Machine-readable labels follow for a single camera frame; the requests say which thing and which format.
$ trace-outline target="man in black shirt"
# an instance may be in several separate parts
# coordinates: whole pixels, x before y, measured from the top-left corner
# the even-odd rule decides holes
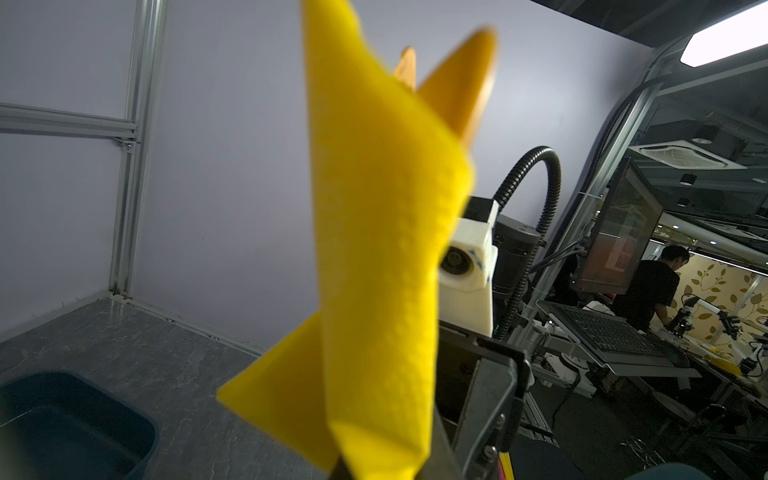
[[[659,260],[643,260],[624,295],[617,295],[611,310],[638,330],[648,331],[654,312],[664,325],[670,322],[666,306],[672,304],[680,277],[675,270],[688,263],[685,247],[670,245]]]

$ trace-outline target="gray wall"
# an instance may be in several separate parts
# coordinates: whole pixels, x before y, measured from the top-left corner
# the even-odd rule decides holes
[[[0,0],[0,103],[124,118],[136,0]],[[0,341],[108,288],[121,149],[0,134]]]
[[[0,134],[0,337],[108,287],[121,150]]]
[[[170,0],[134,295],[263,348],[316,308],[298,3]],[[419,77],[474,28],[501,36],[472,150],[490,196],[528,149],[552,146],[562,201],[650,50],[528,0],[359,0],[367,38]],[[545,169],[505,214],[535,223]]]
[[[0,0],[0,102],[124,118],[136,0]]]

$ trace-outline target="wallpaper with leaf pattern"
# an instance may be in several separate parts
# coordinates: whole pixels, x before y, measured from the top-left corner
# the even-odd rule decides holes
[[[677,287],[672,306],[667,308],[667,315],[671,317],[677,314],[677,309],[682,306],[681,298],[686,293],[696,295],[722,310],[733,312],[756,275],[739,267],[697,255],[692,256],[690,262],[680,268],[677,274],[680,275],[680,284]],[[768,282],[761,283],[759,286],[768,290]],[[765,303],[768,303],[768,291],[765,294]],[[750,301],[739,312],[739,315],[756,319],[762,314],[768,314],[767,306],[763,305],[763,293],[758,288]],[[718,327],[722,324],[717,315],[701,306],[696,306],[691,325],[693,326],[689,332],[691,336],[711,343]],[[748,333],[754,332],[750,327],[745,327],[745,330]],[[719,356],[725,359],[733,358],[729,336],[720,336],[714,345],[719,349]]]

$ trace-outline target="screw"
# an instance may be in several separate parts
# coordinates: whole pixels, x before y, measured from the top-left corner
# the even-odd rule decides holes
[[[482,456],[485,457],[486,460],[489,462],[491,460],[494,460],[496,458],[496,455],[498,454],[498,450],[496,450],[496,447],[493,445],[486,445],[482,448]]]

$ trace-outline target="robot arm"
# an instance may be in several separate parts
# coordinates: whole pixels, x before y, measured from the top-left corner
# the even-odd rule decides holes
[[[703,301],[698,296],[692,295],[688,300],[683,302],[682,308],[677,311],[677,315],[667,325],[667,328],[678,337],[682,337],[683,334],[690,330],[690,315],[693,308],[696,306],[702,306],[710,312],[716,314],[720,318],[720,322],[723,324],[723,331],[732,339],[736,339],[739,335],[740,327],[737,325],[740,323],[739,317],[730,315],[725,310],[721,310],[717,306],[711,303]]]

